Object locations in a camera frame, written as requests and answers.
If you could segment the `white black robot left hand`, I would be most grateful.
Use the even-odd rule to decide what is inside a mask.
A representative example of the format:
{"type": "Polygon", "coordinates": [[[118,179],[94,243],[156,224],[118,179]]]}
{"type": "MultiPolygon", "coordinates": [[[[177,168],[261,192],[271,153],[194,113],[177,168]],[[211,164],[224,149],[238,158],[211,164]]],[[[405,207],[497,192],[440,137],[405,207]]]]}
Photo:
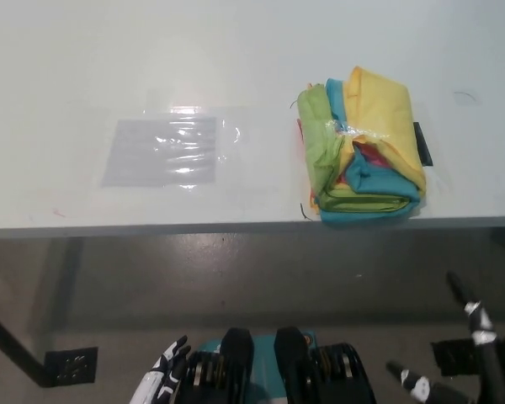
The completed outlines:
{"type": "Polygon", "coordinates": [[[183,335],[163,352],[148,370],[130,399],[130,404],[168,404],[187,373],[187,355],[191,347],[183,335]]]}

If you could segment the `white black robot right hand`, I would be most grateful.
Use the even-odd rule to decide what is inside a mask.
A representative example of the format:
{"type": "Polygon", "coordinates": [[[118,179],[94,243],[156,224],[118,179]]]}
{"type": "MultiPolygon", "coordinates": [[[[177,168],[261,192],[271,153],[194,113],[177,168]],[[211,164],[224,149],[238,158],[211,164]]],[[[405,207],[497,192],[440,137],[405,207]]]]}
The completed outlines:
{"type": "MultiPolygon", "coordinates": [[[[501,350],[500,338],[487,315],[486,308],[461,278],[454,272],[446,275],[447,283],[462,306],[469,320],[469,330],[479,369],[481,392],[480,403],[505,403],[505,356],[501,350]]],[[[432,382],[395,362],[386,363],[388,372],[417,403],[472,403],[464,393],[456,389],[432,382]]]]}

